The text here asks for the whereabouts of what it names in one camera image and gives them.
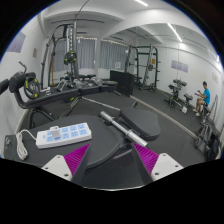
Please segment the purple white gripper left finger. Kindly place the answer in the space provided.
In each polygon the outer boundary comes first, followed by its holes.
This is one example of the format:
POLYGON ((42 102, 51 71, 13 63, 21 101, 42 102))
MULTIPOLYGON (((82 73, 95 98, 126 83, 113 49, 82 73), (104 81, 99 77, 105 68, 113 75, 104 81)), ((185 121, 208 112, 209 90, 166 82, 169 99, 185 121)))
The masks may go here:
POLYGON ((42 169, 77 185, 81 184, 91 145, 86 144, 66 156, 56 155, 42 169))

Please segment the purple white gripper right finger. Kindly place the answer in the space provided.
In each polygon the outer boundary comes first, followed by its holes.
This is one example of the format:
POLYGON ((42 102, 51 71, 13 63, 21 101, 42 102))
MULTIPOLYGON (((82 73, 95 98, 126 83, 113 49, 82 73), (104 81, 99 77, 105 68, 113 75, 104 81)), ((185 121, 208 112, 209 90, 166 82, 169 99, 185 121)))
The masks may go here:
POLYGON ((132 144, 132 154, 144 185, 183 169, 167 153, 157 154, 137 143, 132 144))

